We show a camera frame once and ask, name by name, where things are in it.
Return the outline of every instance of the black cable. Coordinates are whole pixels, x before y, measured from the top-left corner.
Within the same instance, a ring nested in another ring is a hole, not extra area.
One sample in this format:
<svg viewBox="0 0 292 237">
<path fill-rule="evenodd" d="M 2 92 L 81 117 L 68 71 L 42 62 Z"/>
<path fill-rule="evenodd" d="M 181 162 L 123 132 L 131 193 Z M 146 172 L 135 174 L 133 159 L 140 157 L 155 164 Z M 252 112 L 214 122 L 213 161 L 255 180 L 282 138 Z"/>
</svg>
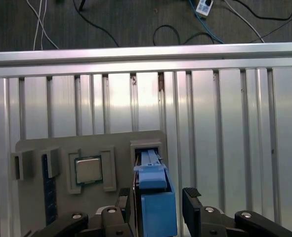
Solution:
<svg viewBox="0 0 292 237">
<path fill-rule="evenodd" d="M 289 20 L 288 22 L 284 23 L 283 25 L 279 26 L 278 28 L 274 29 L 274 30 L 271 31 L 270 33 L 267 33 L 266 35 L 264 35 L 264 36 L 262 36 L 262 37 L 260 37 L 260 38 L 254 39 L 253 41 L 250 41 L 249 43 L 252 43 L 252 42 L 255 42 L 255 41 L 259 40 L 259 39 L 262 39 L 262 38 L 264 38 L 264 37 L 267 37 L 268 35 L 272 34 L 273 32 L 276 32 L 277 30 L 281 29 L 283 26 L 287 25 L 287 24 L 290 23 L 291 21 L 292 21 L 292 19 Z"/>
<path fill-rule="evenodd" d="M 77 6 L 76 6 L 76 2 L 75 0 L 73 0 L 73 6 L 75 7 L 77 13 L 82 17 L 83 20 L 85 20 L 87 23 L 89 23 L 91 26 L 95 27 L 95 28 L 98 28 L 102 31 L 104 31 L 109 37 L 112 38 L 112 40 L 114 41 L 114 43 L 116 44 L 117 47 L 119 47 L 119 44 L 116 42 L 116 40 L 114 39 L 114 37 L 107 31 L 105 30 L 104 28 L 98 26 L 98 25 L 95 25 L 93 22 L 89 21 L 84 15 L 82 15 L 82 13 L 78 10 Z"/>
<path fill-rule="evenodd" d="M 191 39 L 193 39 L 193 38 L 195 38 L 195 37 L 198 37 L 198 36 L 207 36 L 208 38 L 210 38 L 210 40 L 212 41 L 213 44 L 215 43 L 213 37 L 212 37 L 209 33 L 207 33 L 207 32 L 198 32 L 198 33 L 196 33 L 196 34 L 190 36 L 190 37 L 189 37 L 184 43 L 181 43 L 180 34 L 179 34 L 179 32 L 176 30 L 176 28 L 174 28 L 174 27 L 171 26 L 171 25 L 161 25 L 161 26 L 159 26 L 159 27 L 156 28 L 156 30 L 154 31 L 154 34 L 152 35 L 152 42 L 153 42 L 154 46 L 157 46 L 157 45 L 156 45 L 156 42 L 155 42 L 155 36 L 156 36 L 156 33 L 157 33 L 157 31 L 158 31 L 159 29 L 161 29 L 161 28 L 163 28 L 163 27 L 167 27 L 167 28 L 173 30 L 173 32 L 175 33 L 175 35 L 176 35 L 176 37 L 177 37 L 177 42 L 178 42 L 179 45 L 186 44 L 188 41 L 190 41 Z"/>
<path fill-rule="evenodd" d="M 190 41 L 191 39 L 194 39 L 197 36 L 207 36 L 208 38 L 210 38 L 212 43 L 215 44 L 213 37 L 207 32 L 198 32 L 198 33 L 192 35 L 191 37 L 189 37 L 183 44 L 186 44 L 188 41 Z"/>
<path fill-rule="evenodd" d="M 178 44 L 180 45 L 181 44 L 181 40 L 180 40 L 180 35 L 179 35 L 179 32 L 176 30 L 176 28 L 174 28 L 173 26 L 171 25 L 162 25 L 162 26 L 159 26 L 158 28 L 156 28 L 156 30 L 154 31 L 154 34 L 152 35 L 152 43 L 154 44 L 154 46 L 157 46 L 156 45 L 156 42 L 155 42 L 155 36 L 156 36 L 156 33 L 159 29 L 163 28 L 163 27 L 167 27 L 171 30 L 173 30 L 173 32 L 175 33 L 176 37 L 177 37 L 177 42 Z"/>
<path fill-rule="evenodd" d="M 240 3 L 246 9 L 248 9 L 248 11 L 252 13 L 252 15 L 254 15 L 258 19 L 262 19 L 262 20 L 275 20 L 275 21 L 288 21 L 292 17 L 292 12 L 291 12 L 290 16 L 287 17 L 287 18 L 259 16 L 247 4 L 245 4 L 244 2 L 242 2 L 240 0 L 233 0 L 233 1 L 236 1 L 236 2 Z"/>
</svg>

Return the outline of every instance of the white cable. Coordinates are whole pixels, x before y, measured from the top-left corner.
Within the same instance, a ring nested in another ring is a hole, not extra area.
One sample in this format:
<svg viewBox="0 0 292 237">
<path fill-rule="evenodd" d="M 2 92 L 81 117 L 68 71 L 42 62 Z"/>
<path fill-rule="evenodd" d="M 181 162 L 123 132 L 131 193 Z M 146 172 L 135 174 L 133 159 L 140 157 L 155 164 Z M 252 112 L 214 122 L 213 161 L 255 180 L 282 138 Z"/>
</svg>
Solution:
<svg viewBox="0 0 292 237">
<path fill-rule="evenodd" d="M 256 31 L 256 29 L 249 23 L 249 21 L 247 21 L 242 15 L 240 15 L 230 4 L 227 0 L 224 0 L 224 2 L 229 6 L 229 8 L 240 18 L 242 19 L 254 32 L 255 34 L 260 38 L 260 40 L 262 41 L 262 43 L 265 43 L 265 41 L 263 40 L 263 38 L 261 37 L 261 35 L 259 34 L 258 31 Z"/>
<path fill-rule="evenodd" d="M 38 18 L 38 20 L 39 20 L 39 24 L 41 25 L 42 30 L 43 30 L 43 33 L 45 34 L 47 40 L 48 40 L 48 41 L 49 41 L 49 42 L 50 42 L 50 43 L 51 43 L 56 49 L 59 49 L 58 46 L 57 46 L 57 45 L 56 45 L 56 44 L 55 44 L 55 43 L 49 38 L 49 36 L 47 35 L 46 30 L 44 29 L 43 24 L 42 24 L 42 21 L 41 21 L 39 15 L 37 14 L 36 10 L 33 8 L 33 6 L 29 3 L 28 0 L 26 0 L 26 2 L 27 2 L 27 4 L 28 4 L 28 6 L 33 10 L 34 14 L 37 16 L 37 18 Z"/>
<path fill-rule="evenodd" d="M 41 0 L 41 2 L 39 4 L 38 16 L 41 15 L 41 12 L 42 12 L 42 0 Z M 36 40 L 37 40 L 38 28 L 39 28 L 39 21 L 37 21 L 36 32 L 35 32 L 35 37 L 34 37 L 33 50 L 35 50 L 35 48 L 36 48 Z"/>
<path fill-rule="evenodd" d="M 44 9 L 43 16 L 42 16 L 42 25 L 44 25 L 46 11 L 47 11 L 47 0 L 45 0 L 45 9 Z M 42 38 L 43 38 L 43 30 L 42 30 L 42 37 L 41 37 L 41 49 L 43 50 L 43 48 L 42 48 Z"/>
</svg>

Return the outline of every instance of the aluminum panel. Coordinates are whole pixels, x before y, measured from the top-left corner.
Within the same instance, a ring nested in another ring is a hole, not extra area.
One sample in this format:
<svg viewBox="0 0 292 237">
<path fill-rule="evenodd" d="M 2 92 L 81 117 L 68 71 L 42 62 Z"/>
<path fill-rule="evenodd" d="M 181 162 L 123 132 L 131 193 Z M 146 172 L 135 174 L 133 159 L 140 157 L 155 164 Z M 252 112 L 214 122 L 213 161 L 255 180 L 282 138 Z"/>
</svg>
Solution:
<svg viewBox="0 0 292 237">
<path fill-rule="evenodd" d="M 92 83 L 90 75 L 80 76 L 81 135 L 93 134 Z"/>
<path fill-rule="evenodd" d="M 0 79 L 0 235 L 13 234 L 10 185 L 8 79 Z"/>
<path fill-rule="evenodd" d="M 260 172 L 261 172 L 261 187 L 262 187 L 262 190 L 261 190 L 262 215 L 274 221 L 272 156 L 271 156 L 270 113 L 269 113 L 269 88 L 268 88 L 268 73 L 266 69 L 256 70 L 256 91 L 257 91 L 257 112 L 258 112 L 257 116 L 258 116 L 258 134 L 259 134 L 259 138 L 258 138 L 259 150 L 258 151 L 259 151 L 259 157 L 260 157 L 260 162 L 261 162 Z"/>
<path fill-rule="evenodd" d="M 292 68 L 273 69 L 282 226 L 292 230 Z"/>
<path fill-rule="evenodd" d="M 160 130 L 158 73 L 137 73 L 138 130 Z"/>
<path fill-rule="evenodd" d="M 110 133 L 131 132 L 130 74 L 109 74 L 108 92 Z"/>
<path fill-rule="evenodd" d="M 0 65 L 15 64 L 17 61 L 26 63 L 61 63 L 61 62 L 102 62 L 116 60 L 157 60 L 175 58 L 243 58 L 248 54 L 254 58 L 280 55 L 292 55 L 292 42 L 266 44 L 222 44 L 222 45 L 183 45 L 183 46 L 156 46 L 138 48 L 104 48 L 78 50 L 44 50 L 33 52 L 2 52 Z"/>
<path fill-rule="evenodd" d="M 52 136 L 76 136 L 75 79 L 73 76 L 52 77 Z"/>
<path fill-rule="evenodd" d="M 219 71 L 223 134 L 225 213 L 246 208 L 245 151 L 240 70 Z"/>
<path fill-rule="evenodd" d="M 188 79 L 185 72 L 176 73 L 176 127 L 178 138 L 178 156 L 179 156 L 179 172 L 180 186 L 192 187 L 194 183 L 191 180 L 193 163 L 191 162 L 190 151 L 190 129 L 189 129 L 189 107 L 188 107 Z M 189 237 L 190 234 L 184 223 L 182 222 L 183 236 Z"/>
<path fill-rule="evenodd" d="M 165 101 L 166 101 L 166 134 L 167 134 L 167 155 L 169 161 L 169 173 L 175 188 L 175 202 L 178 224 L 178 236 L 181 236 L 180 219 L 182 219 L 182 210 L 180 209 L 181 185 L 179 176 L 179 156 L 178 156 L 178 138 L 176 131 L 176 95 L 175 78 L 173 72 L 164 73 L 165 80 Z"/>
<path fill-rule="evenodd" d="M 162 71 L 189 71 L 189 70 L 218 70 L 231 68 L 258 68 L 258 67 L 292 67 L 292 57 L 285 58 L 242 58 L 242 59 L 215 59 L 210 60 L 132 60 L 115 62 L 98 62 L 82 64 L 37 65 L 0 67 L 0 77 L 33 77 L 47 75 L 78 75 L 78 74 L 120 74 L 130 72 L 162 72 Z"/>
<path fill-rule="evenodd" d="M 193 71 L 196 186 L 203 205 L 219 208 L 216 103 L 213 71 Z"/>
<path fill-rule="evenodd" d="M 46 77 L 25 78 L 24 92 L 26 139 L 49 137 Z"/>
<path fill-rule="evenodd" d="M 103 80 L 102 75 L 93 75 L 94 134 L 104 134 Z"/>
<path fill-rule="evenodd" d="M 251 202 L 252 210 L 262 213 L 262 163 L 260 154 L 260 134 L 258 123 L 257 80 L 254 69 L 246 70 L 247 106 L 250 142 Z"/>
<path fill-rule="evenodd" d="M 20 108 L 19 82 L 18 78 L 10 78 L 8 80 L 10 152 L 15 152 L 15 145 L 21 139 L 20 112 L 22 108 Z M 9 179 L 9 185 L 12 187 L 13 233 L 15 237 L 20 237 L 21 223 L 19 216 L 18 186 L 17 182 L 11 178 Z"/>
</svg>

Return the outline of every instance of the gray plastic bracket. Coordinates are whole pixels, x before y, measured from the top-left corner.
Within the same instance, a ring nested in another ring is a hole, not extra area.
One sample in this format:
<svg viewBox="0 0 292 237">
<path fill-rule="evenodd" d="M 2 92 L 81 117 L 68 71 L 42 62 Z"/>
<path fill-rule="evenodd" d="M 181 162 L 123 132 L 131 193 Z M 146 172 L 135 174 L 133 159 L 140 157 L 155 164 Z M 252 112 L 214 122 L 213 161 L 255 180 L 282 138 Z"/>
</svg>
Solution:
<svg viewBox="0 0 292 237">
<path fill-rule="evenodd" d="M 132 169 L 135 167 L 136 157 L 135 157 L 135 150 L 138 149 L 145 149 L 145 148 L 157 148 L 159 155 L 161 158 L 166 162 L 167 158 L 164 156 L 163 145 L 160 140 L 151 139 L 151 140 L 133 140 L 130 141 L 130 157 L 131 157 L 131 165 Z"/>
<path fill-rule="evenodd" d="M 41 156 L 47 156 L 48 177 L 53 178 L 59 175 L 59 148 L 42 150 Z"/>
<path fill-rule="evenodd" d="M 114 146 L 105 146 L 100 151 L 104 191 L 116 191 L 116 170 Z"/>
<path fill-rule="evenodd" d="M 11 169 L 14 180 L 30 179 L 34 175 L 33 150 L 11 154 Z"/>
<path fill-rule="evenodd" d="M 66 162 L 66 175 L 67 175 L 67 189 L 69 194 L 81 194 L 81 186 L 76 184 L 76 168 L 75 159 L 80 157 L 80 149 L 73 152 L 68 152 L 67 162 Z"/>
</svg>

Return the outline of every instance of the metal slot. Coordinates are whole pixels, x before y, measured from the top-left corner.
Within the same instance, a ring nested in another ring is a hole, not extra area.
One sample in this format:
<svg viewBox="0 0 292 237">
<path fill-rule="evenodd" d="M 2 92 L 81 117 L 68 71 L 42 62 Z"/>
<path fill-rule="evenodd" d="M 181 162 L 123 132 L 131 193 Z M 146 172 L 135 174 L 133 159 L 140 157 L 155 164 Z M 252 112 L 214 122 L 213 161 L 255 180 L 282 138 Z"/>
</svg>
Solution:
<svg viewBox="0 0 292 237">
<path fill-rule="evenodd" d="M 19 172 L 19 157 L 14 157 L 15 162 L 15 179 L 20 179 L 20 172 Z"/>
</svg>

